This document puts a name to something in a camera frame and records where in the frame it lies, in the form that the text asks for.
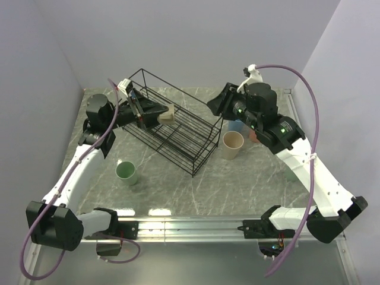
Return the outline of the beige ceramic mug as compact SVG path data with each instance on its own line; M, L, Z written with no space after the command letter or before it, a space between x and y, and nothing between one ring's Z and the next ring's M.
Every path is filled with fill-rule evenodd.
M174 104L168 104L168 111L160 114L157 118L162 125L173 125L175 123L175 107Z

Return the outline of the beige plastic tumbler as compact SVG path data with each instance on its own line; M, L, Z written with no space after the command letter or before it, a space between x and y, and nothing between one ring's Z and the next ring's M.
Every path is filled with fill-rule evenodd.
M223 135L222 157L225 160L233 160L242 146L244 145L244 137L236 131L227 131Z

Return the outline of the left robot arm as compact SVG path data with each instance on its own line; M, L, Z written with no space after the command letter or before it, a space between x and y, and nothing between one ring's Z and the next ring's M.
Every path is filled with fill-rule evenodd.
M53 189L40 201L32 201L26 209L30 238L33 243L65 251L73 251L82 238L100 232L107 239L119 233L115 210L95 208L76 215L79 199L100 163L107 157L115 141L114 129L134 124L142 129L154 128L159 116L170 107L144 97L132 88L120 106L106 95L87 99L83 123L75 154Z

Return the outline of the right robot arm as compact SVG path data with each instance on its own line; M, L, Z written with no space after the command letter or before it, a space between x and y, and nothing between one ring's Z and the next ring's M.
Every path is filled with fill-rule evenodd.
M266 83L245 85L241 92L227 83L222 92L207 102L215 116L240 120L256 134L258 141L284 162L312 194L306 228L322 243L330 243L368 206L354 196L327 169L300 126L279 114L277 94Z

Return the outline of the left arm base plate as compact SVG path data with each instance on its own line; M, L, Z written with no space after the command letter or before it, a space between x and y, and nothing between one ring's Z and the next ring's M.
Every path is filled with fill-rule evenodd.
M136 240L138 228L138 221L115 221L102 233L108 236Z

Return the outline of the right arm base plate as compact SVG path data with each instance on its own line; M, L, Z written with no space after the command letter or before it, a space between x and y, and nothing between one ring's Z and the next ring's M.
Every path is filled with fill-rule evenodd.
M292 238L295 235L295 230L278 230L266 220L243 220L237 229L243 232L245 239Z

